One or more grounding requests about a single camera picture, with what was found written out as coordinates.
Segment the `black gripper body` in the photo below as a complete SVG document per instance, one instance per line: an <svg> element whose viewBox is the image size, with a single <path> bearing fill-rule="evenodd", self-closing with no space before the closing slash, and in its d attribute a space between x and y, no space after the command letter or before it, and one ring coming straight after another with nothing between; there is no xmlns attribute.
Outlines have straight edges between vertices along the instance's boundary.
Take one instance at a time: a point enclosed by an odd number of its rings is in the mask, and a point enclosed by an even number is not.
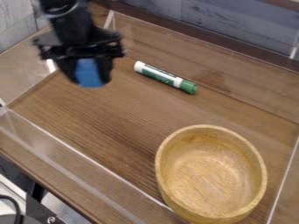
<svg viewBox="0 0 299 224"><path fill-rule="evenodd" d="M43 5L53 30L33 44L43 60L121 58L126 51L122 34L95 25L87 5Z"/></svg>

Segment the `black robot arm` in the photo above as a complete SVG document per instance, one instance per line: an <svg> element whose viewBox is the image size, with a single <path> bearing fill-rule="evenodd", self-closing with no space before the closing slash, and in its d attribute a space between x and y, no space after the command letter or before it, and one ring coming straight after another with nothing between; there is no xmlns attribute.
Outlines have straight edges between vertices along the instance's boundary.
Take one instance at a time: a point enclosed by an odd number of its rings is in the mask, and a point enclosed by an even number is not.
<svg viewBox="0 0 299 224"><path fill-rule="evenodd" d="M69 80L85 88L111 82L114 59L126 55L122 34L95 25L90 0L39 0L53 30L33 44L43 60L53 60Z"/></svg>

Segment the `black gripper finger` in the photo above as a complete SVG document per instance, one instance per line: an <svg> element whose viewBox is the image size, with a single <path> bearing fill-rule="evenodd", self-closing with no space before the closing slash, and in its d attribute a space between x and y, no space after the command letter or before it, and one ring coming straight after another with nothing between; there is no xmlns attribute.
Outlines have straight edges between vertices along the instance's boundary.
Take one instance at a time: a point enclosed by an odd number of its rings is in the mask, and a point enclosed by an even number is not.
<svg viewBox="0 0 299 224"><path fill-rule="evenodd" d="M111 71L114 69L114 62L111 58L97 58L98 64L98 76L103 83L110 83L111 78Z"/></svg>
<svg viewBox="0 0 299 224"><path fill-rule="evenodd" d="M55 62L57 62L59 69L62 70L62 72L65 73L67 78L70 79L70 81L73 83L78 84L79 81L78 81L77 75L75 75L78 60L65 58L65 59L57 59Z"/></svg>

